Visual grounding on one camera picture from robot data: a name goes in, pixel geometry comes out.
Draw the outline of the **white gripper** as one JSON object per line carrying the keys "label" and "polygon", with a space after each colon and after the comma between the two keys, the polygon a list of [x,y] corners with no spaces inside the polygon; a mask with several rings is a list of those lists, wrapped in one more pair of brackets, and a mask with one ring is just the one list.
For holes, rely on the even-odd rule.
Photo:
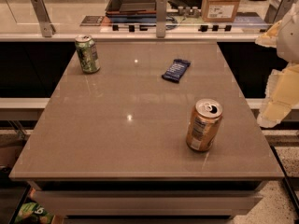
{"label": "white gripper", "polygon": [[292,5],[281,21],[258,36],[255,44],[277,48],[278,57],[289,63],[282,71],[271,72],[257,118],[261,127],[273,128],[299,104],[299,2]]}

